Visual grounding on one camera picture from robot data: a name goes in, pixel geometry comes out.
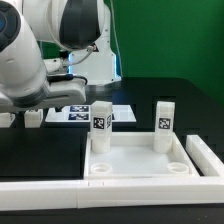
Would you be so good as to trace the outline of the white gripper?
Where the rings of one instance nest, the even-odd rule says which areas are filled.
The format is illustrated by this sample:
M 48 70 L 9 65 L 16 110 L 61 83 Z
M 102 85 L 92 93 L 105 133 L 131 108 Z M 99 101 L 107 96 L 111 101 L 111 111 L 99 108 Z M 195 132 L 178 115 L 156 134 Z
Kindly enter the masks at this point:
M 37 92 L 23 97 L 8 97 L 0 92 L 0 112 L 64 107 L 86 101 L 84 81 L 45 84 Z

